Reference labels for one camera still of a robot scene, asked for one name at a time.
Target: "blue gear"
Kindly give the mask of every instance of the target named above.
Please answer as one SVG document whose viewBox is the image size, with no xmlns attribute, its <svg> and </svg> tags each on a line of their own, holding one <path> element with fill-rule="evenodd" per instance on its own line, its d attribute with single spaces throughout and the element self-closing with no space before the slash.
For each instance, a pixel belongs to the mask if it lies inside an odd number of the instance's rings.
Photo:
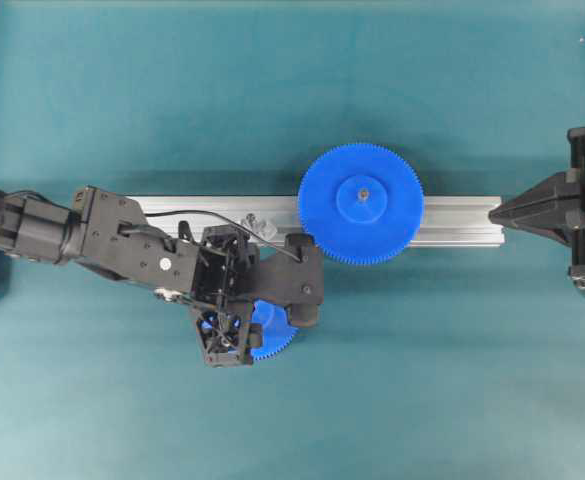
<svg viewBox="0 0 585 480">
<path fill-rule="evenodd" d="M 424 211 L 412 167 L 369 143 L 342 145 L 319 157 L 303 177 L 298 201 L 305 232 L 327 255 L 354 265 L 400 253 Z"/>
<path fill-rule="evenodd" d="M 288 325 L 288 316 L 283 308 L 262 300 L 254 302 L 252 323 L 263 325 L 263 346 L 251 351 L 255 360 L 263 360 L 279 353 L 288 346 L 298 331 L 298 328 Z"/>
</svg>

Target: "gear teeth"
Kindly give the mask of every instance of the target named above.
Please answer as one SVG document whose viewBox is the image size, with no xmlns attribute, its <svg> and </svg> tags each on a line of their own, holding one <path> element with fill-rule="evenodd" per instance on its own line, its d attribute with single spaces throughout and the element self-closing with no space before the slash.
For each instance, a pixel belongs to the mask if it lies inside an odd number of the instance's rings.
<svg viewBox="0 0 585 480">
<path fill-rule="evenodd" d="M 341 263 L 345 263 L 348 265 L 356 265 L 356 266 L 369 266 L 369 265 L 373 265 L 373 264 L 377 264 L 377 263 L 381 263 L 381 262 L 386 262 L 392 258 L 394 258 L 395 256 L 397 256 L 399 253 L 401 253 L 403 250 L 405 250 L 405 248 L 407 248 L 407 246 L 410 244 L 410 241 L 412 240 L 412 238 L 407 239 L 407 241 L 402 242 L 400 244 L 398 244 L 395 248 L 393 248 L 391 251 L 387 252 L 384 255 L 378 255 L 378 256 L 359 256 L 359 255 L 345 255 L 343 253 L 337 252 L 335 251 L 333 248 L 327 246 L 324 244 L 324 242 L 322 242 L 321 238 L 317 238 L 316 235 L 313 234 L 313 232 L 311 232 L 308 229 L 308 225 L 307 225 L 307 218 L 305 216 L 305 211 L 304 209 L 301 208 L 301 195 L 300 192 L 303 191 L 304 186 L 306 185 L 306 183 L 308 182 L 308 178 L 312 177 L 312 173 L 317 169 L 317 168 L 322 168 L 321 167 L 321 163 L 319 162 L 320 159 L 329 156 L 330 154 L 334 154 L 336 151 L 342 150 L 342 149 L 348 149 L 348 148 L 356 148 L 356 147 L 364 147 L 364 148 L 370 148 L 370 149 L 379 149 L 385 152 L 390 153 L 392 156 L 396 157 L 396 159 L 401 160 L 401 162 L 405 165 L 405 167 L 407 167 L 407 170 L 410 172 L 410 176 L 412 177 L 412 179 L 414 180 L 415 184 L 418 186 L 418 189 L 420 191 L 421 197 L 423 197 L 424 195 L 424 190 L 423 190 L 423 185 L 421 184 L 421 181 L 418 177 L 418 175 L 416 174 L 416 171 L 414 170 L 414 168 L 412 168 L 412 166 L 405 161 L 405 159 L 397 154 L 395 154 L 394 152 L 392 152 L 391 150 L 382 147 L 380 145 L 376 145 L 376 144 L 372 144 L 372 143 L 364 143 L 364 142 L 355 142 L 355 143 L 349 143 L 349 144 L 345 144 L 345 145 L 340 145 L 337 147 L 333 147 L 329 150 L 327 150 L 326 152 L 324 152 L 318 159 L 317 161 L 315 161 L 310 168 L 308 168 L 308 170 L 305 172 L 305 174 L 303 175 L 303 178 L 301 179 L 301 183 L 299 186 L 299 196 L 297 198 L 297 209 L 299 211 L 299 220 L 301 223 L 301 226 L 303 228 L 303 231 L 312 234 L 314 236 L 314 240 L 317 244 L 317 246 L 330 258 L 341 262 Z M 425 208 L 422 209 L 421 211 L 421 218 L 419 220 L 419 224 L 423 221 L 423 215 L 425 214 Z"/>
<path fill-rule="evenodd" d="M 278 346 L 275 350 L 266 353 L 264 355 L 252 355 L 252 357 L 254 358 L 255 361 L 261 361 L 261 360 L 267 360 L 268 358 L 272 358 L 274 356 L 276 356 L 277 354 L 279 354 L 282 350 L 284 350 L 285 348 L 287 348 L 288 345 L 290 345 L 290 343 L 292 343 L 292 339 L 296 336 L 298 330 L 296 332 L 294 332 L 292 335 L 290 335 L 288 338 L 286 338 L 284 340 L 284 343 L 282 343 L 280 346 Z"/>
</svg>

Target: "small blue gear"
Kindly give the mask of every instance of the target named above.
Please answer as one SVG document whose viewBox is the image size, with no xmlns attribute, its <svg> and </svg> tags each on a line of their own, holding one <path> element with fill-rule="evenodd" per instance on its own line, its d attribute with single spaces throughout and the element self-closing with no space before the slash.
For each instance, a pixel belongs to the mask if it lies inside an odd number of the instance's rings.
<svg viewBox="0 0 585 480">
<path fill-rule="evenodd" d="M 252 323 L 263 326 L 263 346 L 251 351 L 255 360 L 263 360 L 279 353 L 288 346 L 298 331 L 298 328 L 288 325 L 288 316 L 283 308 L 262 300 L 254 302 Z"/>
<path fill-rule="evenodd" d="M 424 197 L 412 167 L 369 143 L 333 148 L 308 169 L 299 188 L 306 233 L 330 257 L 371 265 L 399 254 L 421 226 Z"/>
</svg>

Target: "screw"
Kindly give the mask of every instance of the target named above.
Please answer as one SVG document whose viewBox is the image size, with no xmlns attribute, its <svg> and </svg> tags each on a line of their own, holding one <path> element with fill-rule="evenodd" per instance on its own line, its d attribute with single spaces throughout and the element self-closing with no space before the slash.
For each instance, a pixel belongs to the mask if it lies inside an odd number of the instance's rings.
<svg viewBox="0 0 585 480">
<path fill-rule="evenodd" d="M 361 190 L 359 190 L 359 193 L 357 195 L 359 202 L 364 203 L 367 201 L 368 198 L 370 198 L 370 191 L 363 187 Z"/>
<path fill-rule="evenodd" d="M 161 260 L 159 260 L 159 267 L 164 272 L 167 272 L 172 268 L 172 260 L 170 260 L 168 257 L 163 257 Z"/>
</svg>

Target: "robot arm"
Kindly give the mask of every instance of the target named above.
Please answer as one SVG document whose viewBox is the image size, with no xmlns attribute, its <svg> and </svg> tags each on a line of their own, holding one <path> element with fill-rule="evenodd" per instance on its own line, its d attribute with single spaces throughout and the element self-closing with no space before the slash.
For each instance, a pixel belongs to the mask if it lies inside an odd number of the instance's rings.
<svg viewBox="0 0 585 480">
<path fill-rule="evenodd" d="M 250 235 L 236 224 L 207 228 L 200 242 L 186 222 L 173 238 L 148 225 L 139 204 L 95 187 L 74 195 L 72 208 L 36 192 L 0 191 L 0 251 L 57 265 L 74 261 L 114 281 L 150 288 L 192 310 L 204 361 L 251 364 L 261 346 L 253 304 L 285 308 L 288 323 L 310 327 L 323 301 L 323 264 L 311 236 L 288 235 L 261 260 Z"/>
</svg>

